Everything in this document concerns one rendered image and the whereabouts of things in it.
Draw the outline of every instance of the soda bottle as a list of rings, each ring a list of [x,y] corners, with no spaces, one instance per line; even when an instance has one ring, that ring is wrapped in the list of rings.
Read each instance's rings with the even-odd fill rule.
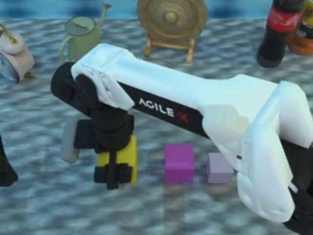
[[[288,36],[296,28],[303,5],[304,0],[273,0],[257,53],[261,66],[276,67],[282,62]]]
[[[313,54],[313,0],[306,0],[297,29],[288,38],[289,49],[298,55]]]

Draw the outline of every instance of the purple cube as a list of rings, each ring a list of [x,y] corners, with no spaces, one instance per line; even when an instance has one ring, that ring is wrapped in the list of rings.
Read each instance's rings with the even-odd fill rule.
[[[234,169],[221,153],[209,153],[206,173],[209,184],[228,184],[234,174]]]
[[[166,183],[191,183],[195,174],[191,144],[166,144],[164,149]]]

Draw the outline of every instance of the orange bottle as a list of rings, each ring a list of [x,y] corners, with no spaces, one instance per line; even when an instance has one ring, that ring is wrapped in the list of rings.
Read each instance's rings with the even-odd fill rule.
[[[313,0],[306,0],[298,26],[288,38],[289,49],[298,55],[313,54]]]

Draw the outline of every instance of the blue background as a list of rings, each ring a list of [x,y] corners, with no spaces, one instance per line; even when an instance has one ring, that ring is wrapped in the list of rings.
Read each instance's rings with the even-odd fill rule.
[[[134,19],[137,0],[106,0],[107,19]],[[210,18],[266,18],[272,0],[206,0]],[[1,18],[97,17],[100,0],[0,0]]]

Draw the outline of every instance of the alarm clock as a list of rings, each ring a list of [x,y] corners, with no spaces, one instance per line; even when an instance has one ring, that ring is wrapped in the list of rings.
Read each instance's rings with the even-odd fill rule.
[[[34,66],[34,58],[17,32],[9,32],[3,25],[0,35],[0,74],[6,79],[19,83],[26,75],[35,76],[29,70]]]

